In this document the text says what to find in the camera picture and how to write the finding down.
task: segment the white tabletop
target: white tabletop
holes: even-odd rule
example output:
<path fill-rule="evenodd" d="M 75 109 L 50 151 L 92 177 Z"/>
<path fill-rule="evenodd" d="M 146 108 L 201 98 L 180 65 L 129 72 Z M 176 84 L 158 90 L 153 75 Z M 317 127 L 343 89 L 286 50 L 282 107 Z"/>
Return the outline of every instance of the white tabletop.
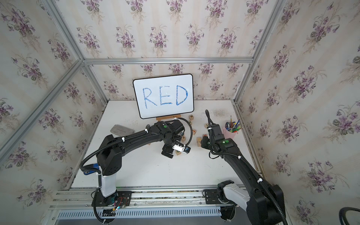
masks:
<path fill-rule="evenodd" d="M 195 100 L 194 111 L 181 115 L 187 120 L 189 115 L 194 116 L 192 127 L 197 132 L 189 144 L 190 153 L 176 155 L 174 152 L 172 159 L 167 158 L 161 154 L 164 145 L 162 141 L 135 149 L 122 158 L 122 167 L 117 172 L 117 187 L 217 185 L 226 180 L 242 184 L 240 178 L 225 160 L 221 157 L 210 159 L 208 157 L 209 150 L 197 147 L 196 137 L 207 134 L 207 129 L 204 127 L 207 123 L 206 109 L 209 110 L 212 121 L 220 124 L 221 127 L 230 120 L 230 115 L 233 120 L 236 120 L 230 100 Z M 136 101 L 109 101 L 85 156 L 100 147 L 104 137 L 111 134 L 110 129 L 115 124 L 132 128 L 138 132 L 145 129 L 147 124 L 153 125 L 156 122 L 155 118 L 144 120 L 140 118 Z M 186 141 L 188 141 L 190 129 L 184 121 L 182 122 L 185 127 Z M 242 132 L 238 132 L 233 140 L 253 166 Z M 96 157 L 91 158 L 86 165 L 91 163 L 96 163 Z M 96 187 L 97 184 L 98 178 L 95 173 L 84 175 L 79 170 L 72 187 Z"/>

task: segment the whiteboard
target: whiteboard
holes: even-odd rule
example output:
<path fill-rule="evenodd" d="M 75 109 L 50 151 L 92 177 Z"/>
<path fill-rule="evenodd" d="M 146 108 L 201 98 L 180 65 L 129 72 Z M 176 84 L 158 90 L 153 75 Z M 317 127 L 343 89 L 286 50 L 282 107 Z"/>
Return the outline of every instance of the whiteboard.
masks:
<path fill-rule="evenodd" d="M 193 75 L 175 75 L 133 81 L 140 118 L 194 111 Z"/>

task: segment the blue component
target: blue component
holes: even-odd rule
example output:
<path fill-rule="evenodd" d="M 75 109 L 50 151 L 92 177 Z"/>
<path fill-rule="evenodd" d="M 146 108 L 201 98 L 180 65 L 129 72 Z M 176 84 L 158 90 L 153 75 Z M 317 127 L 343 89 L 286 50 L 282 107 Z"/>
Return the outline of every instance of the blue component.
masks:
<path fill-rule="evenodd" d="M 169 97 L 169 96 L 170 96 L 170 95 L 161 96 L 161 88 L 162 88 L 162 87 L 170 87 L 170 86 L 160 86 L 160 105 L 172 104 L 171 102 L 165 102 L 165 103 L 162 103 L 162 102 L 161 102 L 161 98 L 162 98 L 162 97 Z"/>
<path fill-rule="evenodd" d="M 90 165 L 87 165 L 88 167 L 94 167 L 96 169 L 99 169 L 99 164 L 95 163 L 95 164 L 90 164 Z M 84 172 L 84 175 L 89 175 L 89 174 L 92 174 L 92 173 L 95 173 L 95 171 L 87 171 L 87 172 Z"/>
<path fill-rule="evenodd" d="M 150 91 L 150 94 L 148 96 L 145 97 L 145 89 L 148 89 Z M 148 106 L 146 105 L 146 100 L 148 100 L 149 102 L 153 103 L 151 100 L 149 100 L 147 97 L 149 97 L 151 95 L 152 91 L 150 90 L 150 88 L 143 88 L 143 94 L 144 94 L 144 100 L 145 100 L 145 107 L 148 108 Z"/>
<path fill-rule="evenodd" d="M 181 87 L 181 86 L 179 86 L 179 85 L 176 86 L 176 105 L 180 105 L 181 103 L 183 103 L 188 98 L 188 91 L 185 88 L 181 87 L 182 89 L 184 89 L 186 91 L 186 97 L 182 102 L 177 103 L 177 92 L 178 92 L 179 87 Z"/>

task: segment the purple flower pattern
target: purple flower pattern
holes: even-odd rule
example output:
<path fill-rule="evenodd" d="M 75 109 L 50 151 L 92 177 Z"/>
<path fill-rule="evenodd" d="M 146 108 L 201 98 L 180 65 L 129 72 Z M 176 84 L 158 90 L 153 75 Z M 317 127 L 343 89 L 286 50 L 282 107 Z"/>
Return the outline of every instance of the purple flower pattern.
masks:
<path fill-rule="evenodd" d="M 248 130 L 248 132 L 251 136 L 254 136 L 254 125 L 252 124 L 252 121 L 250 121 L 250 123 L 248 122 L 246 124 L 246 129 Z"/>
<path fill-rule="evenodd" d="M 70 53 L 64 43 L 59 41 L 58 35 L 58 33 L 54 34 L 53 39 L 49 39 L 48 43 L 51 45 L 51 52 L 55 59 L 61 59 L 63 67 L 69 69 L 72 66 L 72 60 L 69 58 Z"/>
<path fill-rule="evenodd" d="M 196 100 L 206 100 L 207 99 L 206 96 L 207 94 L 197 95 Z"/>
<path fill-rule="evenodd" d="M 57 133 L 63 133 L 64 129 L 63 121 L 60 122 L 61 117 L 57 114 L 56 110 L 52 108 L 45 111 L 44 115 L 40 118 L 39 124 L 42 125 L 43 129 L 51 128 L 51 132 L 56 135 Z"/>
<path fill-rule="evenodd" d="M 124 28 L 117 27 L 116 30 L 119 33 L 116 33 L 116 42 L 121 43 L 121 52 L 126 54 L 128 58 L 132 57 L 135 48 L 135 39 L 134 36 L 130 33 L 131 26 L 125 25 Z"/>
<path fill-rule="evenodd" d="M 271 126 L 271 122 L 269 122 L 269 120 L 265 120 L 265 121 L 261 121 L 261 125 L 259 128 L 259 131 L 257 132 L 259 134 L 259 139 L 262 139 L 264 137 L 270 137 L 270 133 L 272 133 L 273 131 L 270 129 Z"/>
<path fill-rule="evenodd" d="M 258 148 L 257 149 L 257 156 L 259 157 L 259 160 L 261 161 L 262 164 L 265 163 L 265 160 L 269 160 L 268 157 L 267 157 L 267 154 L 264 153 L 263 148 Z"/>
<path fill-rule="evenodd" d="M 84 29 L 77 27 L 76 29 L 79 31 L 77 37 L 81 44 L 86 45 L 85 50 L 88 54 L 91 54 L 94 58 L 99 58 L 99 40 L 96 39 L 96 36 L 91 32 L 92 28 L 92 26 L 85 26 Z"/>
<path fill-rule="evenodd" d="M 278 77 L 278 72 L 281 73 L 283 68 L 286 68 L 286 64 L 289 62 L 290 54 L 294 53 L 295 50 L 293 47 L 288 48 L 287 45 L 284 45 L 282 50 L 279 50 L 274 56 L 275 63 L 272 64 L 269 68 L 270 78 Z"/>
<path fill-rule="evenodd" d="M 108 67 L 113 71 L 115 76 L 118 76 L 119 78 L 121 78 L 123 76 L 123 74 L 121 72 L 123 66 L 124 66 L 124 64 L 108 65 Z"/>
<path fill-rule="evenodd" d="M 98 105 L 96 98 L 95 98 L 95 92 L 94 91 L 87 91 L 85 93 L 85 97 L 87 98 L 87 102 L 93 105 L 94 107 Z"/>
<path fill-rule="evenodd" d="M 181 16 L 181 8 L 184 2 L 188 0 L 166 0 L 166 3 L 170 6 L 170 19 L 176 19 L 175 23 L 179 22 L 182 18 Z"/>
<path fill-rule="evenodd" d="M 135 98 L 133 96 L 130 96 L 130 95 L 127 95 L 127 94 L 121 94 L 119 100 L 134 101 Z"/>
<path fill-rule="evenodd" d="M 337 15 L 339 9 L 339 4 L 336 7 L 333 7 L 334 2 L 330 4 L 325 9 L 325 12 L 320 16 L 315 17 L 315 22 L 313 24 L 314 31 L 311 32 L 310 36 L 306 37 L 306 42 L 303 46 L 307 46 L 308 49 L 303 53 L 311 53 L 311 51 L 316 51 L 315 45 L 320 45 L 320 40 L 326 37 L 326 35 L 330 32 L 335 33 L 340 24 L 336 24 L 340 21 L 340 15 Z"/>
<path fill-rule="evenodd" d="M 263 75 L 264 74 L 261 72 L 260 65 L 257 65 L 256 69 L 254 69 L 254 71 L 252 72 L 252 78 L 251 78 L 251 81 L 250 81 L 251 86 L 250 87 L 254 88 L 256 83 L 261 81 Z"/>
<path fill-rule="evenodd" d="M 287 176 L 291 175 L 292 168 L 290 166 L 291 159 L 288 157 L 288 154 L 280 154 L 278 153 L 278 156 L 276 158 L 277 160 L 274 161 L 273 167 L 275 168 L 273 170 L 273 173 L 276 175 L 279 175 L 280 173 L 286 174 Z"/>
<path fill-rule="evenodd" d="M 258 108 L 257 99 L 256 97 L 254 97 L 253 99 L 250 100 L 248 107 L 249 114 L 247 116 L 252 116 L 252 113 L 257 112 L 257 108 Z"/>
<path fill-rule="evenodd" d="M 216 98 L 216 100 L 227 100 L 227 99 L 230 99 L 230 96 L 224 93 L 221 93 L 220 96 Z"/>
<path fill-rule="evenodd" d="M 13 4 L 0 3 L 0 11 L 3 12 L 1 17 L 6 22 L 9 31 L 18 31 L 20 40 L 27 48 L 32 47 L 35 51 L 40 49 L 39 38 L 35 36 L 35 28 L 30 24 L 30 18 L 23 11 L 17 9 Z"/>
<path fill-rule="evenodd" d="M 303 198 L 299 200 L 297 206 L 293 206 L 293 211 L 296 213 L 295 220 L 302 221 L 306 224 L 320 225 L 317 217 L 318 211 L 315 210 L 315 203 L 312 201 L 304 201 Z"/>
<path fill-rule="evenodd" d="M 234 47 L 234 43 L 236 42 L 236 35 L 235 31 L 238 29 L 238 27 L 233 27 L 231 30 L 229 28 L 225 28 L 224 32 L 220 35 L 220 39 L 217 43 L 221 44 L 221 46 L 218 48 L 217 53 L 220 54 L 220 57 L 227 56 L 228 53 L 230 53 L 230 49 Z"/>
<path fill-rule="evenodd" d="M 308 164 L 310 171 L 307 169 L 300 171 L 303 175 L 299 178 L 299 181 L 304 182 L 303 186 L 310 189 L 312 193 L 316 190 L 317 193 L 328 192 L 331 194 L 339 180 L 343 186 L 349 188 L 349 185 L 345 182 L 346 177 L 331 171 L 334 166 L 329 161 L 321 163 L 315 159 L 314 162 L 308 162 Z"/>
<path fill-rule="evenodd" d="M 245 21 L 249 21 L 249 24 L 252 24 L 256 20 L 256 16 L 259 13 L 261 7 L 268 3 L 269 0 L 250 0 L 246 2 L 246 7 L 248 7 L 247 13 L 245 13 Z"/>
<path fill-rule="evenodd" d="M 147 0 L 126 0 L 126 3 L 130 5 L 132 18 L 135 20 L 138 20 L 138 23 L 140 24 L 142 21 L 144 21 L 144 12 L 143 12 L 143 3 Z"/>
<path fill-rule="evenodd" d="M 33 205 L 34 203 L 38 203 L 39 205 L 46 203 L 46 198 L 51 197 L 52 194 L 50 189 L 44 188 L 42 185 L 42 179 L 38 179 L 37 181 L 34 181 L 34 179 L 31 181 L 29 188 L 21 191 L 21 193 L 27 197 L 24 197 L 21 194 L 16 198 L 17 201 L 23 202 L 27 207 Z"/>
<path fill-rule="evenodd" d="M 338 119 L 334 119 L 332 122 L 328 120 L 328 126 L 324 127 L 323 130 L 331 131 L 332 134 L 325 136 L 326 139 L 332 142 L 336 140 L 340 143 L 339 138 L 346 140 L 345 135 L 360 133 L 360 118 L 355 112 L 360 107 L 360 100 L 356 101 L 352 106 L 343 107 L 336 112 Z"/>
<path fill-rule="evenodd" d="M 86 122 L 82 118 L 82 112 L 76 111 L 75 113 L 70 113 L 69 119 L 72 121 L 72 126 L 78 127 L 81 130 L 86 129 Z"/>
<path fill-rule="evenodd" d="M 21 141 L 19 147 L 11 155 L 9 155 L 8 159 L 5 162 L 6 169 L 16 166 L 19 168 L 19 170 L 22 170 L 24 168 L 26 170 L 29 170 L 29 163 L 36 165 L 37 158 L 32 153 L 27 153 L 25 145 L 26 143 Z"/>
<path fill-rule="evenodd" d="M 212 95 L 215 95 L 223 85 L 224 84 L 222 83 L 222 81 L 219 81 L 218 78 L 213 79 L 212 82 L 209 84 L 210 93 L 212 93 Z"/>
<path fill-rule="evenodd" d="M 114 80 L 104 81 L 104 89 L 105 91 L 108 91 L 112 98 L 116 98 L 119 93 L 118 87 L 114 84 L 114 82 Z"/>
<path fill-rule="evenodd" d="M 151 32 L 149 34 L 149 37 L 150 37 L 149 42 L 154 44 L 153 53 L 156 52 L 156 56 L 158 58 L 164 54 L 164 52 L 165 52 L 164 48 L 166 48 L 166 42 L 168 41 L 168 39 L 166 38 L 166 35 L 164 33 L 164 30 L 163 30 L 165 28 L 166 28 L 166 26 L 163 26 L 163 25 L 160 25 L 159 28 L 151 27 L 151 30 L 154 33 Z"/>
<path fill-rule="evenodd" d="M 341 82 L 348 82 L 353 84 L 355 80 L 360 81 L 360 55 L 355 56 L 352 62 L 346 63 L 347 67 L 344 68 L 340 74 L 346 73 L 347 78 L 342 80 Z"/>
<path fill-rule="evenodd" d="M 51 156 L 51 162 L 55 161 L 62 161 L 66 162 L 66 159 L 69 158 L 71 160 L 71 155 L 68 151 L 65 149 L 65 142 L 57 141 L 55 145 L 49 146 L 49 149 L 46 151 L 46 153 Z"/>
<path fill-rule="evenodd" d="M 70 168 L 66 169 L 65 172 L 63 172 L 62 174 L 59 174 L 56 182 L 60 183 L 60 186 L 62 189 L 65 189 L 66 186 L 68 185 L 68 183 L 71 179 L 71 176 L 73 174 L 72 170 L 73 170 L 73 168 L 70 167 Z"/>
<path fill-rule="evenodd" d="M 77 85 L 74 82 L 68 83 L 67 87 L 64 89 L 64 93 L 66 95 L 66 98 L 72 98 L 72 102 L 74 104 L 81 103 L 81 95 L 79 94 L 80 91 L 77 89 Z"/>
<path fill-rule="evenodd" d="M 278 24 L 277 29 L 279 33 L 282 33 L 287 25 L 289 20 L 294 16 L 297 15 L 300 11 L 300 0 L 292 0 L 285 3 L 285 7 L 283 8 L 283 16 Z"/>
<path fill-rule="evenodd" d="M 210 77 L 210 74 L 212 73 L 212 70 L 214 69 L 214 65 L 211 63 L 201 63 L 198 70 L 201 71 L 199 74 L 199 78 L 201 78 L 201 81 L 207 80 Z"/>
<path fill-rule="evenodd" d="M 206 17 L 206 25 L 209 25 L 209 29 L 217 27 L 220 23 L 219 18 L 224 17 L 225 9 L 228 7 L 227 0 L 207 0 L 206 10 L 210 11 L 210 15 Z"/>
<path fill-rule="evenodd" d="M 189 51 L 192 51 L 193 54 L 198 50 L 200 47 L 199 41 L 202 37 L 204 37 L 204 33 L 202 32 L 202 27 L 198 28 L 196 24 L 189 25 L 189 31 L 185 33 L 186 39 L 189 40 Z"/>
<path fill-rule="evenodd" d="M 262 29 L 260 29 L 257 34 L 255 36 L 252 37 L 252 41 L 250 42 L 251 45 L 251 49 L 249 50 L 249 55 L 252 55 L 255 51 L 255 48 L 257 46 L 257 43 L 260 40 L 261 37 L 261 33 L 262 33 Z"/>
<path fill-rule="evenodd" d="M 172 74 L 181 74 L 183 73 L 183 64 L 169 64 L 169 70 L 171 70 Z"/>
<path fill-rule="evenodd" d="M 307 70 L 301 71 L 300 75 L 295 77 L 296 85 L 291 86 L 286 93 L 289 93 L 286 100 L 290 100 L 291 103 L 299 103 L 299 97 L 305 98 L 307 94 L 312 94 L 314 88 L 316 87 L 316 80 L 318 76 L 322 78 L 326 77 L 326 74 L 323 73 L 324 70 L 315 71 L 313 66 L 309 66 Z"/>
<path fill-rule="evenodd" d="M 264 110 L 269 111 L 271 109 L 271 106 L 278 105 L 280 103 L 281 96 L 279 95 L 280 90 L 277 85 L 273 87 L 273 89 L 270 89 L 267 93 L 267 99 L 264 102 L 264 105 L 266 108 Z"/>
<path fill-rule="evenodd" d="M 145 76 L 152 77 L 154 75 L 153 67 L 156 66 L 155 64 L 141 64 L 140 66 L 143 68 Z"/>
<path fill-rule="evenodd" d="M 38 85 L 40 88 L 48 88 L 48 78 L 44 76 L 40 72 L 39 64 L 40 62 L 37 59 L 33 59 L 30 54 L 28 54 L 26 57 L 22 55 L 16 55 L 17 58 L 11 58 L 13 63 L 18 67 L 18 75 L 21 75 L 26 78 L 30 78 L 33 82 L 33 84 Z"/>
<path fill-rule="evenodd" d="M 297 116 L 286 118 L 286 120 L 283 121 L 283 125 L 283 128 L 280 127 L 276 130 L 278 133 L 276 139 L 279 139 L 279 142 L 283 142 L 284 144 L 286 144 L 286 141 L 289 143 L 293 140 L 296 141 L 301 129 L 307 130 L 305 123 L 298 122 Z"/>
<path fill-rule="evenodd" d="M 6 105 L 7 98 L 0 99 L 0 132 L 6 133 L 6 130 L 15 130 L 20 125 L 20 120 L 17 118 L 20 113 L 12 113 L 14 108 L 11 105 Z"/>
<path fill-rule="evenodd" d="M 98 19 L 98 24 L 101 24 L 101 22 L 104 19 L 104 16 L 102 15 L 102 12 L 99 9 L 99 3 L 103 0 L 80 0 L 80 2 L 84 5 L 86 5 L 86 8 L 88 10 L 88 14 L 91 16 L 91 19 L 94 20 L 94 18 Z"/>
<path fill-rule="evenodd" d="M 240 69 L 240 67 L 243 67 L 244 64 L 242 64 L 242 63 L 228 63 L 228 64 L 226 64 L 226 66 L 228 67 L 228 77 L 233 78 L 235 75 L 237 75 L 238 69 Z"/>
<path fill-rule="evenodd" d="M 82 136 L 80 136 L 79 144 L 76 145 L 76 148 L 77 148 L 77 150 L 79 151 L 80 154 L 82 154 L 84 152 L 86 144 L 87 144 L 87 140 L 82 139 Z"/>

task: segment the wooden letter block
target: wooden letter block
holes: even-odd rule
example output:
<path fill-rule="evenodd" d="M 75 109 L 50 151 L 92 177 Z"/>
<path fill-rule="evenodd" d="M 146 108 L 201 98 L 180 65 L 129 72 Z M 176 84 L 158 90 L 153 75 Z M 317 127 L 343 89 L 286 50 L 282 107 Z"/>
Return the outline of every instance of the wooden letter block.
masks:
<path fill-rule="evenodd" d="M 201 147 L 201 138 L 200 137 L 196 138 L 196 143 L 198 144 L 198 147 Z"/>

